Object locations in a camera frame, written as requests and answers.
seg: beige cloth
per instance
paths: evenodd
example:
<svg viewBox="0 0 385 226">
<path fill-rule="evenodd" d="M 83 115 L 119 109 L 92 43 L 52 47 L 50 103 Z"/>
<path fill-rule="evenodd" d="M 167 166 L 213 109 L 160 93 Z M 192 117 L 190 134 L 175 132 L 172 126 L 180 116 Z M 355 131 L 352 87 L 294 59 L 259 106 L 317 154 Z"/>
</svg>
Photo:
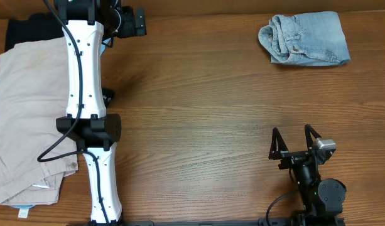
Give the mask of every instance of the beige cloth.
<svg viewBox="0 0 385 226">
<path fill-rule="evenodd" d="M 0 55 L 0 204 L 37 205 L 58 201 L 62 178 L 78 169 L 77 157 L 47 163 L 37 157 L 61 134 L 55 119 L 68 102 L 65 38 L 21 43 Z M 75 151 L 65 139 L 45 158 Z M 49 188 L 32 186 L 45 179 Z"/>
</svg>

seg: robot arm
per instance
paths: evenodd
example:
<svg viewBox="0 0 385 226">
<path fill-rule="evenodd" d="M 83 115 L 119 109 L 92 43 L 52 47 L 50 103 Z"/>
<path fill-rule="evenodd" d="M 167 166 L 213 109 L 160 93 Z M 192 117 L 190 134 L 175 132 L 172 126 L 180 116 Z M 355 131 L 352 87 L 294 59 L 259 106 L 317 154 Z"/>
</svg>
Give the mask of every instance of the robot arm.
<svg viewBox="0 0 385 226">
<path fill-rule="evenodd" d="M 345 185 L 335 179 L 321 180 L 318 165 L 323 165 L 336 151 L 331 139 L 324 139 L 310 125 L 305 126 L 306 151 L 288 151 L 277 128 L 273 129 L 269 159 L 280 160 L 279 169 L 290 169 L 300 192 L 304 211 L 295 211 L 290 218 L 260 219 L 259 225 L 290 226 L 344 226 L 344 219 L 337 218 L 343 212 Z"/>
<path fill-rule="evenodd" d="M 122 8 L 119 0 L 55 0 L 55 7 L 76 41 L 82 64 L 80 85 L 75 45 L 63 29 L 68 48 L 70 93 L 67 116 L 57 119 L 57 129 L 63 134 L 71 131 L 68 137 L 77 143 L 77 150 L 86 152 L 92 195 L 89 225 L 106 225 L 107 222 L 121 225 L 122 207 L 114 167 L 116 142 L 121 137 L 121 119 L 118 114 L 106 113 L 101 91 L 100 48 L 102 40 L 107 38 L 111 38 L 113 43 L 114 37 L 146 35 L 144 13 L 138 9 L 135 19 L 132 8 Z M 79 95 L 82 95 L 82 110 L 78 122 L 75 122 Z"/>
</svg>

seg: light blue denim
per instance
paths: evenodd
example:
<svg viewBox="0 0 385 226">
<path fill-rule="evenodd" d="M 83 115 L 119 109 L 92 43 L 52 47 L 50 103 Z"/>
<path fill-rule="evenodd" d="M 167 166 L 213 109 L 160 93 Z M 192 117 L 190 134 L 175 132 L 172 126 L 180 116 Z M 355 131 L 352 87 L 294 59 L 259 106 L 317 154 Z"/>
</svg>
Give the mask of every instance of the light blue denim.
<svg viewBox="0 0 385 226">
<path fill-rule="evenodd" d="M 276 15 L 259 30 L 258 38 L 270 52 L 271 63 L 331 66 L 351 60 L 336 12 Z"/>
<path fill-rule="evenodd" d="M 104 40 L 103 42 L 104 42 L 105 44 L 109 44 L 109 41 L 110 41 L 110 40 L 111 40 L 111 38 L 108 38 L 108 39 Z M 102 47 L 100 48 L 100 56 L 103 55 L 104 50 L 106 50 L 106 46 L 105 46 L 105 45 L 102 45 Z"/>
</svg>

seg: wood grain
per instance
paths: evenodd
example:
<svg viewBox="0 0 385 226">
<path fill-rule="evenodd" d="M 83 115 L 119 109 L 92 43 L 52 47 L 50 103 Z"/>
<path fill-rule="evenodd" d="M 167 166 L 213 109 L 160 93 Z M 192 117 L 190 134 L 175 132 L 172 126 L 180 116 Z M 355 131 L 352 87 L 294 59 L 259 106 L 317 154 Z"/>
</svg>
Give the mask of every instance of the wood grain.
<svg viewBox="0 0 385 226">
<path fill-rule="evenodd" d="M 385 10 L 385 0 L 122 0 L 123 6 L 142 7 L 147 17 L 208 14 L 308 13 L 315 11 Z M 27 19 L 47 12 L 41 0 L 0 0 L 0 18 Z"/>
<path fill-rule="evenodd" d="M 109 112 L 122 119 L 117 187 L 126 220 L 256 220 L 294 189 L 268 160 L 278 127 L 292 151 L 304 125 L 337 142 L 320 167 L 346 184 L 347 225 L 385 225 L 385 12 L 341 13 L 352 61 L 339 67 L 270 64 L 258 31 L 271 14 L 174 16 L 147 21 L 148 36 L 117 40 L 102 57 Z M 82 157 L 60 201 L 26 220 L 0 206 L 0 225 L 89 220 Z M 302 208 L 296 196 L 271 216 Z"/>
</svg>

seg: white plastic casing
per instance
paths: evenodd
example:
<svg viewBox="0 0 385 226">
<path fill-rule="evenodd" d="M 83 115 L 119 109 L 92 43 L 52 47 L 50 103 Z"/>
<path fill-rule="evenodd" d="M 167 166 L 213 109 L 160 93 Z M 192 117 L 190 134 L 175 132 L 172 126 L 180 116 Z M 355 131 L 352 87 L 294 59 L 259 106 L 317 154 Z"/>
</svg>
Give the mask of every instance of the white plastic casing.
<svg viewBox="0 0 385 226">
<path fill-rule="evenodd" d="M 122 211 L 117 193 L 116 169 L 114 164 L 116 147 L 117 143 L 114 143 L 110 147 L 110 151 L 104 151 L 103 148 L 87 149 L 98 158 L 97 162 L 99 163 L 100 171 L 100 188 L 104 209 L 106 210 L 109 221 L 118 220 Z M 99 196 L 97 193 L 96 165 L 90 155 L 84 154 L 84 156 L 87 163 L 87 169 L 89 171 L 90 192 L 92 194 L 92 214 L 90 217 L 97 223 L 105 223 L 106 220 L 101 210 Z"/>
<path fill-rule="evenodd" d="M 104 106 L 101 75 L 100 75 L 100 48 L 103 37 L 103 25 L 95 22 L 88 25 L 84 20 L 70 20 L 67 28 L 77 42 L 81 54 L 83 75 L 83 105 L 81 119 L 90 119 L 90 115 L 97 114 L 98 118 L 106 116 Z M 75 48 L 67 32 L 63 29 L 68 48 L 68 67 L 69 67 L 69 98 L 67 114 L 76 117 L 79 104 L 79 69 L 75 54 Z"/>
</svg>

